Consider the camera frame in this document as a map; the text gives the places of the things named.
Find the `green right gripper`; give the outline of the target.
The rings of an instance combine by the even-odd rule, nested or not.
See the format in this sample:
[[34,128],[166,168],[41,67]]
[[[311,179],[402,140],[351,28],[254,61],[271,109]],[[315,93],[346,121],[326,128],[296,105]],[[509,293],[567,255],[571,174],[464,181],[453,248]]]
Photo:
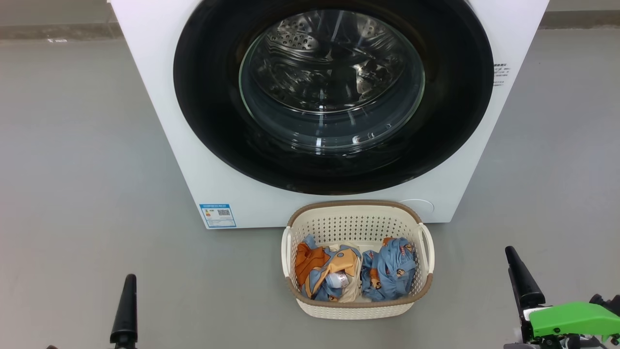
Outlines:
[[620,297],[545,305],[545,296],[512,246],[505,248],[509,277],[519,311],[521,341],[505,349],[605,349],[619,347]]

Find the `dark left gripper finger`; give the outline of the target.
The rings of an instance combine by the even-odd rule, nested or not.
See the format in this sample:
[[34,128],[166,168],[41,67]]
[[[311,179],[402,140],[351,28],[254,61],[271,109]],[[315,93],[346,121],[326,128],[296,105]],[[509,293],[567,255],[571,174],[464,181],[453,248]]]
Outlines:
[[110,343],[116,349],[135,349],[138,342],[137,277],[128,274],[111,328]]

